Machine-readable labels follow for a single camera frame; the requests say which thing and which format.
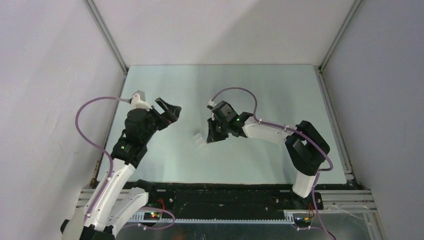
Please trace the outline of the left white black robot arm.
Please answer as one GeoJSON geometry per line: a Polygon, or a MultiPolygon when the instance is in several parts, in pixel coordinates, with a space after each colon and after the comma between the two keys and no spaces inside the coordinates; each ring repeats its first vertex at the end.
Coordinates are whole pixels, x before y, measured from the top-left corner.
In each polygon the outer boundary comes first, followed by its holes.
{"type": "Polygon", "coordinates": [[[153,208],[158,202],[155,185],[138,180],[123,200],[116,204],[121,190],[147,153],[147,145],[153,135],[176,122],[182,108],[159,97],[155,100],[163,109],[159,113],[146,102],[142,91],[137,91],[130,99],[114,97],[113,100],[131,106],[124,129],[111,153],[88,141],[108,157],[109,168],[87,204],[77,209],[71,219],[63,222],[60,229],[63,240],[114,240],[139,209],[153,208]]]}

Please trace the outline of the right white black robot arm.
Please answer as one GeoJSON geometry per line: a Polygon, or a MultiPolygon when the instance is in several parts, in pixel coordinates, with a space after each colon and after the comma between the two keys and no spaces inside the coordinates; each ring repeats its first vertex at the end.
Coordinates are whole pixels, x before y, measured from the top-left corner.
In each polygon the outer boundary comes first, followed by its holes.
{"type": "Polygon", "coordinates": [[[303,120],[296,125],[266,123],[250,112],[238,114],[226,101],[210,101],[207,107],[212,112],[207,120],[208,144],[224,141],[232,135],[285,146],[297,171],[291,204],[297,209],[304,209],[310,204],[310,193],[330,152],[330,146],[310,122],[303,120]]]}

